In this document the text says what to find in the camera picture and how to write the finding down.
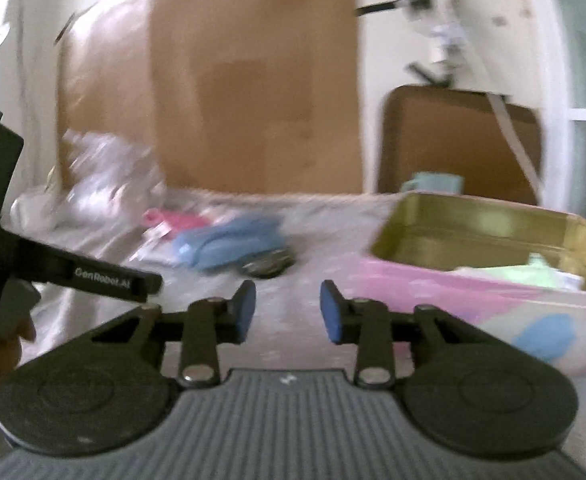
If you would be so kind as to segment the blue soft pouch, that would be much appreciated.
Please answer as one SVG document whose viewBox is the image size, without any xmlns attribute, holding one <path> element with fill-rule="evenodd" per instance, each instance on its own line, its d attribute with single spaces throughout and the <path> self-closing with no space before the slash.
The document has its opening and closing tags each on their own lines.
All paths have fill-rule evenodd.
<svg viewBox="0 0 586 480">
<path fill-rule="evenodd" d="M 189 269 L 210 271 L 247 257 L 287 247 L 281 220 L 242 214 L 226 223 L 180 232 L 173 240 L 177 260 Z"/>
</svg>

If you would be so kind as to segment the pink tin box gold interior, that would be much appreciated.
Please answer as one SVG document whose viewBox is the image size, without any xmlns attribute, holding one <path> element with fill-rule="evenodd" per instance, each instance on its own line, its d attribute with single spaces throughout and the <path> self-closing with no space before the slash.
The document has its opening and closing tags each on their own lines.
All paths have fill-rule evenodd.
<svg viewBox="0 0 586 480">
<path fill-rule="evenodd" d="M 580 292 L 450 274 L 518 266 L 542 255 L 581 275 Z M 359 297 L 398 312 L 433 304 L 568 375 L 586 376 L 586 220 L 487 198 L 408 193 L 353 275 Z"/>
</svg>

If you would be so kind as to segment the brown chair back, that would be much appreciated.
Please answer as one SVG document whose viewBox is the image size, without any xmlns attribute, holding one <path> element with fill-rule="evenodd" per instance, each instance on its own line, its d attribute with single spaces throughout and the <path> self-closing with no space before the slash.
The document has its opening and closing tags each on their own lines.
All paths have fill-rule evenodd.
<svg viewBox="0 0 586 480">
<path fill-rule="evenodd" d="M 464 194 L 536 205 L 531 185 L 487 96 L 430 86 L 389 92 L 382 112 L 377 191 L 394 193 L 414 174 L 456 174 Z"/>
</svg>

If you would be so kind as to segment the large cardboard sheet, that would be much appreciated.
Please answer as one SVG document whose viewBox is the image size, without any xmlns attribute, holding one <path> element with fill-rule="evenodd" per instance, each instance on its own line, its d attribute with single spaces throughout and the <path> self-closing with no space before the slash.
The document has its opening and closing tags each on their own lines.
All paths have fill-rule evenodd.
<svg viewBox="0 0 586 480">
<path fill-rule="evenodd" d="M 61 38 L 58 131 L 151 146 L 168 183 L 363 188 L 355 0 L 99 0 Z"/>
</svg>

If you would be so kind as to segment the white enamel mug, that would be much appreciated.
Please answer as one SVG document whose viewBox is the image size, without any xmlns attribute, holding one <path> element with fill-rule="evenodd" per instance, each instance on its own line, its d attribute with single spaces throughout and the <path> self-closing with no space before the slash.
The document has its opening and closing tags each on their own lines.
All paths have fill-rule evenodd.
<svg viewBox="0 0 586 480">
<path fill-rule="evenodd" d="M 12 203 L 10 217 L 12 225 L 24 234 L 40 234 L 55 228 L 54 195 L 46 193 L 24 193 Z"/>
</svg>

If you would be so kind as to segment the green cloth in box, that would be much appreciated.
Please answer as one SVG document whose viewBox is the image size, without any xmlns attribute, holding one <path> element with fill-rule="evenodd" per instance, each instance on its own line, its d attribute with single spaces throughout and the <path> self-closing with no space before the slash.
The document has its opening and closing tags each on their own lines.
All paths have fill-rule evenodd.
<svg viewBox="0 0 586 480">
<path fill-rule="evenodd" d="M 566 292 L 580 292 L 585 284 L 585 278 L 581 275 L 554 268 L 540 254 L 529 255 L 528 262 L 518 266 L 490 266 L 489 268 L 461 266 L 450 271 L 450 274 Z"/>
</svg>

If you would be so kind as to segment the grey floral tablecloth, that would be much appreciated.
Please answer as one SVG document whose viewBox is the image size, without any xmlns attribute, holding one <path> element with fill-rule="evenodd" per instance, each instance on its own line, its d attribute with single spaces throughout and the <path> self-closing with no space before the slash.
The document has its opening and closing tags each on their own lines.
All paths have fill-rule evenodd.
<svg viewBox="0 0 586 480">
<path fill-rule="evenodd" d="M 223 347 L 223 366 L 269 368 L 344 367 L 351 373 L 353 349 L 333 347 L 322 336 L 318 306 L 322 280 L 334 280 L 349 296 L 354 292 L 360 254 L 374 231 L 391 212 L 394 195 L 298 198 L 293 195 L 256 198 L 190 191 L 171 191 L 169 209 L 213 208 L 229 214 L 236 210 L 276 214 L 283 219 L 284 233 L 293 246 L 296 263 L 279 278 L 258 281 L 258 305 L 249 341 L 242 347 Z M 58 225 L 36 234 L 35 240 L 72 252 L 101 258 L 125 266 L 159 272 L 164 277 L 162 293 L 155 298 L 169 312 L 188 307 L 199 298 L 227 295 L 242 281 L 235 271 L 219 274 L 193 273 L 186 268 L 131 261 L 141 246 L 142 229 L 129 224 L 78 223 L 56 214 Z M 23 346 L 23 362 L 51 350 L 85 330 L 115 318 L 131 304 L 99 298 L 51 285 L 38 286 L 42 300 L 32 311 L 37 339 Z M 586 377 L 576 383 L 581 407 L 566 441 L 566 452 L 586 467 Z M 10 452 L 0 431 L 0 460 Z"/>
</svg>

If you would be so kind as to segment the white wall socket adapter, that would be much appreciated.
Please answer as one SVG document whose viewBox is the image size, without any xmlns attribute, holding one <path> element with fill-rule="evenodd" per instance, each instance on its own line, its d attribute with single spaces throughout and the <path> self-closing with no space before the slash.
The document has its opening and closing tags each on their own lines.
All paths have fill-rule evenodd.
<svg viewBox="0 0 586 480">
<path fill-rule="evenodd" d="M 427 38 L 427 55 L 433 65 L 454 70 L 464 62 L 466 34 L 458 15 L 458 0 L 430 0 L 426 6 L 404 7 L 413 29 Z"/>
</svg>

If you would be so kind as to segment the crumpled clear plastic bag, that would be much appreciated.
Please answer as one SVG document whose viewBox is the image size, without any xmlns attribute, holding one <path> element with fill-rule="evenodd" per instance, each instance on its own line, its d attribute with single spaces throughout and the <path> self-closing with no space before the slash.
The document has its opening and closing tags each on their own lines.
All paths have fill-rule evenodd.
<svg viewBox="0 0 586 480">
<path fill-rule="evenodd" d="M 139 226 L 144 214 L 162 207 L 167 185 L 153 148 L 114 133 L 68 130 L 69 185 L 65 217 L 84 224 Z"/>
</svg>

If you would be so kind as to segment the pink towel cloth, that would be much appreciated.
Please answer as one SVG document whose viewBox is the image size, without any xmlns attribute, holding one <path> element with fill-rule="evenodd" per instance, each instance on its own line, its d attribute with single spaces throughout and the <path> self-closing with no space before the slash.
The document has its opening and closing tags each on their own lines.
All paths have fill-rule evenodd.
<svg viewBox="0 0 586 480">
<path fill-rule="evenodd" d="M 145 228 L 144 236 L 149 240 L 161 240 L 162 238 L 171 240 L 181 232 L 205 228 L 210 224 L 211 222 L 199 214 L 188 214 L 168 209 L 152 208 L 142 214 L 142 226 Z"/>
</svg>

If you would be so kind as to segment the dark round object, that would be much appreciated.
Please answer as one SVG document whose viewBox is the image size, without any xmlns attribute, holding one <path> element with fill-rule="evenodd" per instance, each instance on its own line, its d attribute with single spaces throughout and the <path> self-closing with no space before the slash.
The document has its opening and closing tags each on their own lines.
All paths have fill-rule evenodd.
<svg viewBox="0 0 586 480">
<path fill-rule="evenodd" d="M 249 278 L 270 280 L 284 273 L 294 263 L 293 252 L 289 248 L 283 248 L 249 255 L 238 263 L 238 270 Z"/>
</svg>

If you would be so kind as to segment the light teal mug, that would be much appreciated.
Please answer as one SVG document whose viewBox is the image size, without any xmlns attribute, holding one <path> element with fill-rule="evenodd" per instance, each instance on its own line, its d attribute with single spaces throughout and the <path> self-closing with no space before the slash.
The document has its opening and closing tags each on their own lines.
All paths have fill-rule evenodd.
<svg viewBox="0 0 586 480">
<path fill-rule="evenodd" d="M 428 192 L 444 194 L 461 194 L 464 178 L 457 174 L 439 174 L 438 172 L 416 172 L 400 185 L 400 192 Z"/>
</svg>

